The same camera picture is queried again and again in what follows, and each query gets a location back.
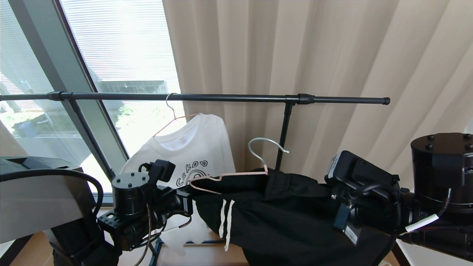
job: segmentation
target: clothing rack horizontal bar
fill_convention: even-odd
[[[105,92],[61,92],[47,94],[16,94],[0,95],[0,101],[13,100],[146,100],[164,101],[168,94],[151,93],[105,93]],[[216,102],[268,102],[268,103],[351,103],[351,104],[382,104],[388,105],[389,98],[360,97],[317,97],[309,94],[297,95],[243,95],[243,94],[171,94],[169,101],[216,101]]]

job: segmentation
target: robotic arm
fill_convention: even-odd
[[[325,175],[332,199],[340,202],[333,228],[354,245],[361,229],[371,227],[391,235],[392,244],[399,238],[473,262],[472,142],[471,135],[461,133],[414,140],[414,193],[399,187],[397,175],[342,151]],[[150,232],[164,228],[169,217],[190,218],[193,212],[188,186],[156,185],[170,180],[172,163],[142,166],[147,174],[114,177],[114,208],[96,219],[102,188],[80,168],[61,159],[1,157],[0,242],[44,231],[55,265],[117,265],[122,251],[157,238],[159,233]],[[97,186],[97,204],[87,181]],[[104,231],[114,245],[105,241]]]

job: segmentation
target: silver metal hook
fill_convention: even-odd
[[[169,103],[167,102],[167,99],[169,98],[169,96],[170,96],[171,94],[176,94],[176,93],[175,93],[175,92],[171,92],[171,93],[169,93],[169,94],[166,96],[166,105],[167,105],[167,107],[171,108],[171,110],[173,110],[174,119],[176,119],[176,111],[174,111],[174,108],[172,108],[171,106],[169,106]]]
[[[250,150],[250,153],[253,154],[253,156],[258,158],[263,163],[263,165],[266,165],[266,162],[263,160],[263,158],[261,158],[258,154],[256,154],[253,151],[253,149],[251,148],[251,143],[254,142],[254,141],[269,141],[269,142],[272,142],[272,143],[276,144],[281,151],[283,151],[285,153],[289,153],[288,150],[285,150],[283,147],[281,147],[281,145],[279,145],[279,143],[275,142],[274,140],[270,140],[270,139],[267,139],[267,138],[254,138],[254,139],[250,140],[250,142],[248,142],[248,149]]]

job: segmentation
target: pink hanger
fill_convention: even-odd
[[[283,147],[281,147],[281,145],[279,145],[279,143],[275,142],[274,140],[270,140],[270,139],[267,139],[267,138],[254,138],[254,139],[250,140],[250,142],[248,142],[248,149],[250,150],[251,154],[253,154],[256,158],[258,158],[261,161],[261,163],[263,163],[264,172],[226,173],[226,174],[220,175],[218,178],[214,178],[214,177],[211,177],[211,176],[195,177],[195,178],[192,178],[191,180],[189,180],[189,185],[191,187],[193,187],[195,189],[198,189],[198,190],[201,190],[201,191],[206,191],[206,192],[215,193],[215,194],[221,194],[221,193],[211,191],[211,190],[208,190],[208,189],[196,187],[192,184],[192,182],[195,181],[195,180],[202,180],[202,179],[209,179],[209,180],[212,180],[212,181],[220,182],[220,181],[222,181],[222,177],[225,177],[225,176],[268,175],[268,166],[266,165],[266,162],[263,160],[263,158],[261,158],[259,155],[257,155],[253,151],[253,149],[251,148],[251,143],[254,142],[254,141],[259,141],[259,140],[272,142],[272,143],[276,144],[281,151],[289,153],[288,150],[285,150]]]
[[[173,110],[173,115],[174,115],[174,119],[171,120],[169,123],[167,123],[167,125],[165,125],[163,128],[161,128],[158,132],[156,132],[153,137],[156,137],[156,135],[158,135],[161,131],[163,131],[167,126],[169,126],[172,122],[176,121],[177,119],[179,118],[186,118],[186,117],[193,117],[193,116],[196,116],[196,115],[200,115],[200,114],[193,114],[193,115],[184,115],[184,116],[180,116],[180,117],[176,117],[176,112],[174,111],[174,108],[172,108],[171,106],[169,106],[169,104],[167,103],[167,99],[169,98],[169,96],[171,94],[176,94],[175,92],[173,93],[169,93],[166,97],[166,105],[167,107],[171,108],[171,110]]]

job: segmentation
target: window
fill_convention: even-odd
[[[162,1],[61,0],[61,5],[97,91],[180,93]],[[163,102],[103,102],[130,156],[173,118]],[[170,104],[184,114],[182,102]]]
[[[0,1],[0,93],[53,91],[9,2]],[[0,120],[29,155],[62,158],[80,165],[85,173],[102,183],[105,191],[111,191],[108,179],[61,102],[2,101]]]

